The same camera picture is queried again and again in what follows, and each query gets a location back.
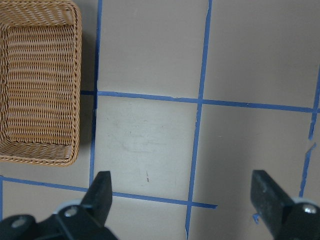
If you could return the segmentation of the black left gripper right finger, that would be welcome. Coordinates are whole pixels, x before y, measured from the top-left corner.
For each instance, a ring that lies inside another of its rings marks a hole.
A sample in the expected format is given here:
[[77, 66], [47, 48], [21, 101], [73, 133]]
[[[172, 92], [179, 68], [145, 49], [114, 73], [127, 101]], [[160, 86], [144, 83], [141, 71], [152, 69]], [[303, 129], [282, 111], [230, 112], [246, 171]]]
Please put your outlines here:
[[273, 237], [277, 237], [295, 202], [265, 170], [253, 170], [250, 200]]

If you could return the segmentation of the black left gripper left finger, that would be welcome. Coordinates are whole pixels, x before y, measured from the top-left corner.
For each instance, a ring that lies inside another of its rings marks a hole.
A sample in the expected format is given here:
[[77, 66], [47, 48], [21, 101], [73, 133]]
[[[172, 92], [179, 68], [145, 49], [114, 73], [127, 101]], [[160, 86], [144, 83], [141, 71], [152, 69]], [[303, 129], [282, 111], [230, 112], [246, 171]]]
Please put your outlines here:
[[65, 203], [53, 215], [57, 228], [102, 228], [112, 205], [110, 171], [100, 171], [84, 197]]

